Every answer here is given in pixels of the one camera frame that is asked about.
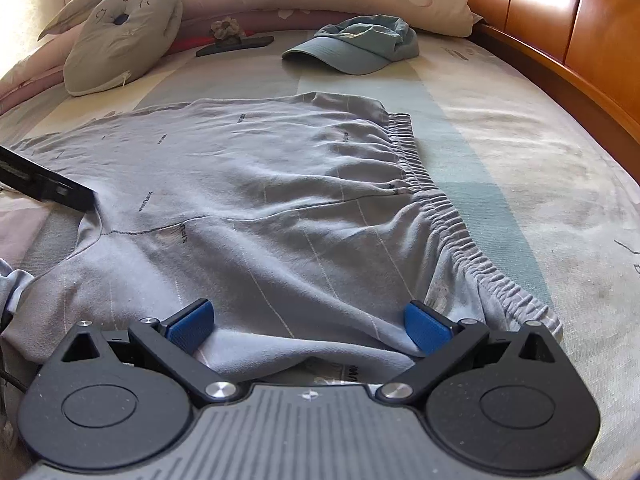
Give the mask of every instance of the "bed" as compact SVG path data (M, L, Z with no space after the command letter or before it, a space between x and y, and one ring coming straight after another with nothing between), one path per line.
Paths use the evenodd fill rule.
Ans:
M284 50L312 36L283 30L270 32L274 42L256 52L164 57L143 78L108 92L71 98L58 84L0 116L0 142L25 146L92 121L202 98L327 92L410 114L430 177L479 249L550 307L548 326L598 401L602 428L588 470L630 478L640 456L640 67L632 55L640 0L469 6L484 17L470 38L421 33L419 57L368 76L281 62ZM290 24L303 14L287 11L281 28L295 29ZM47 224L47 207L27 200L0 207L31 219L33 239L57 228ZM14 260L33 274L52 264L38 247L15 250ZM348 367L317 362L297 371L328 382L349 375ZM278 380L287 380L282 373Z

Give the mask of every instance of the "gray fabric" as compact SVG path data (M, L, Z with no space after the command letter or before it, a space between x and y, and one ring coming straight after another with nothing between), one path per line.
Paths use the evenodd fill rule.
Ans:
M75 209L52 204L51 213L26 251L20 266L34 276L39 276L60 263L76 246L81 219L82 213Z
M28 362L2 337L0 337L0 358L2 359L0 365L3 366L5 371L22 382L22 384L31 384L38 371L38 365ZM10 385L2 388L0 394L0 399L3 402L3 405L0 406L0 412L4 411L13 427L17 428L18 406L24 394Z
M66 58L66 90L81 96L145 75L174 42L181 19L180 0L101 1Z
M21 269L13 270L0 258L0 317L4 311L14 313L23 290L33 276Z
M401 18L377 14L326 25L313 38L282 54L307 54L351 75L365 75L420 54L415 31Z
M374 100L200 100L17 149L98 197L74 253L34 280L2 334L30 361L79 319L122 329L207 297L218 328L198 355L223 375L314 356L373 383L420 355L402 322L412 298L501 329L517 328L507 310L546 311L473 244L408 115Z

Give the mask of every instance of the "wooden headboard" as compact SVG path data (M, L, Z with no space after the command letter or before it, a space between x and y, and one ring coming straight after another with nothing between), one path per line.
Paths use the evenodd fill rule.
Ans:
M471 40L567 110L640 182L640 0L469 0Z

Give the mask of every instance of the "black cable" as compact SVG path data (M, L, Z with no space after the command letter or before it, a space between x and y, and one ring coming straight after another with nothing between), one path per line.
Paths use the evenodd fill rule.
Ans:
M18 390L20 390L22 393L25 394L27 392L27 387L24 384L22 384L18 379L16 379L11 374L9 374L9 373L5 372L4 370L2 370L2 368L0 368L0 378L4 379L5 381L7 381L9 384L14 386Z

